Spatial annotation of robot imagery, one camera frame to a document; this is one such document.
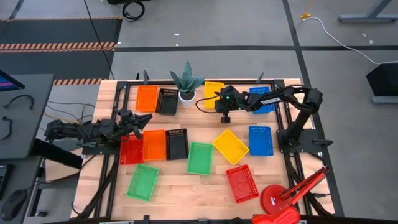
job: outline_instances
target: black floor mat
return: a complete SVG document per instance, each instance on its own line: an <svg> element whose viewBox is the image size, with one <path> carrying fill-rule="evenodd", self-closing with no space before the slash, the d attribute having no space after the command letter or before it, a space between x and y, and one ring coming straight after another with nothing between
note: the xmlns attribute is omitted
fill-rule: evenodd
<svg viewBox="0 0 398 224"><path fill-rule="evenodd" d="M106 51L112 62L113 51ZM8 74L54 74L55 79L109 78L102 51L0 53L0 69Z"/></svg>
<svg viewBox="0 0 398 224"><path fill-rule="evenodd" d="M122 20L93 22L112 64ZM109 78L89 19L0 21L0 69L12 75L51 73L56 80Z"/></svg>
<svg viewBox="0 0 398 224"><path fill-rule="evenodd" d="M97 42L89 19L0 22L0 44ZM101 42L117 42L121 19L94 19Z"/></svg>

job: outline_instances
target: white pot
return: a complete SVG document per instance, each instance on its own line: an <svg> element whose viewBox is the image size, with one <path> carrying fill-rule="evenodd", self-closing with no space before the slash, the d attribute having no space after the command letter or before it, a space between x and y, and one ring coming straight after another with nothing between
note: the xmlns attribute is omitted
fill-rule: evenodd
<svg viewBox="0 0 398 224"><path fill-rule="evenodd" d="M190 108L195 104L195 98L197 97L197 93L194 91L193 98L191 100L184 100L181 98L181 92L178 93L178 98L180 99L181 105L184 108Z"/></svg>

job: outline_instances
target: computer monitor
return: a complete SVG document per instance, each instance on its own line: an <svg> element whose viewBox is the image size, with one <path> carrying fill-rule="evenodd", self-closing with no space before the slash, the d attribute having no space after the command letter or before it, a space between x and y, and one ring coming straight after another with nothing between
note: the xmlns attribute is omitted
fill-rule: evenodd
<svg viewBox="0 0 398 224"><path fill-rule="evenodd" d="M24 88L25 85L0 70L0 91L21 90Z"/></svg>

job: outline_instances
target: wooden tabletop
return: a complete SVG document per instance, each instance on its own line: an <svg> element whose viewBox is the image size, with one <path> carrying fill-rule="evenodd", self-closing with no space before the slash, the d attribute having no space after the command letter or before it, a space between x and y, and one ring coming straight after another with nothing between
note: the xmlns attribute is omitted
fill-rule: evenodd
<svg viewBox="0 0 398 224"><path fill-rule="evenodd" d="M112 112L117 81L102 81L98 92L93 121L109 119ZM301 84L300 79L285 79L286 85ZM256 85L233 85L238 91L249 91ZM160 86L160 88L175 88L175 86ZM197 90L197 100L204 98L204 87ZM137 87L131 87L128 109L136 114L147 114L135 111ZM123 104L123 94L119 100L119 107ZM287 127L284 106L280 103L284 127ZM292 119L295 120L299 111L290 105ZM145 165L160 169L154 193L150 202L126 196L127 188L134 173L135 165L120 165L116 182L116 191L113 203L112 220L142 220L144 215L150 215L154 220L172 219L230 219L234 217L252 218L253 214L262 214L259 197L237 204L234 201L229 186L226 170L247 164L254 177L258 191L261 192L270 184L279 184L289 187L284 158L279 153L276 137L278 129L275 111L268 114L253 114L246 111L232 111L230 124L221 124L221 114L206 114L196 109L182 108L180 105L175 116L162 116L153 113L153 118L144 130L187 128L188 141L212 143L225 129L230 129L245 145L248 143L248 126L269 126L272 131L274 145L273 156L250 156L246 154L235 166L232 166L223 155L214 148L211 175L196 175L186 172L187 160L176 161L145 161ZM305 125L312 128L311 120ZM303 171L306 177L312 175L322 167L322 162L307 153L301 153ZM74 207L80 212L89 203L98 189L103 156L96 156L80 173ZM105 215L108 190L104 193L101 215ZM329 193L326 180L320 182L312 192ZM334 213L330 196L319 198L318 201L326 210ZM300 210L304 212L303 203Z"/></svg>

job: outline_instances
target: plastic basket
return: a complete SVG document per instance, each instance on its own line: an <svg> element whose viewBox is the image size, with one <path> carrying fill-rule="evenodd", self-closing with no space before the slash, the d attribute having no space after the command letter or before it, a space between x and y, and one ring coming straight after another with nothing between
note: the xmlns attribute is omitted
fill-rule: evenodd
<svg viewBox="0 0 398 224"><path fill-rule="evenodd" d="M248 165L227 170L226 176L236 203L245 202L259 196Z"/></svg>
<svg viewBox="0 0 398 224"><path fill-rule="evenodd" d="M144 162L142 158L143 140L137 139L135 135L131 134L129 139L122 137L120 143L120 160L121 165L138 164Z"/></svg>
<svg viewBox="0 0 398 224"><path fill-rule="evenodd" d="M213 160L213 146L200 142L191 142L187 172L191 174L210 175Z"/></svg>
<svg viewBox="0 0 398 224"><path fill-rule="evenodd" d="M145 202L150 201L158 174L158 168L138 164L132 175L126 195Z"/></svg>
<svg viewBox="0 0 398 224"><path fill-rule="evenodd" d="M155 112L157 105L157 86L138 86L136 110L141 112Z"/></svg>
<svg viewBox="0 0 398 224"><path fill-rule="evenodd" d="M161 88L157 97L156 113L161 115L175 115L178 104L178 90Z"/></svg>
<svg viewBox="0 0 398 224"><path fill-rule="evenodd" d="M205 98L216 96L214 92L220 92L224 88L224 83L205 81ZM214 109L214 103L218 98L205 100L206 109Z"/></svg>
<svg viewBox="0 0 398 224"><path fill-rule="evenodd" d="M166 159L165 130L144 131L144 136L144 160Z"/></svg>
<svg viewBox="0 0 398 224"><path fill-rule="evenodd" d="M188 158L187 129L166 131L166 146L166 158L168 160Z"/></svg>
<svg viewBox="0 0 398 224"><path fill-rule="evenodd" d="M252 87L249 89L250 93L257 93L257 94L265 94L269 93L269 87L268 86L263 86L263 87ZM275 110L275 105L274 104L269 104L269 105L264 105L260 109L253 111L254 114L263 114L263 113L269 113L271 111Z"/></svg>
<svg viewBox="0 0 398 224"><path fill-rule="evenodd" d="M232 164L237 164L249 149L230 130L225 130L214 141L214 147Z"/></svg>
<svg viewBox="0 0 398 224"><path fill-rule="evenodd" d="M267 126L249 126L249 148L252 156L273 156L271 128Z"/></svg>

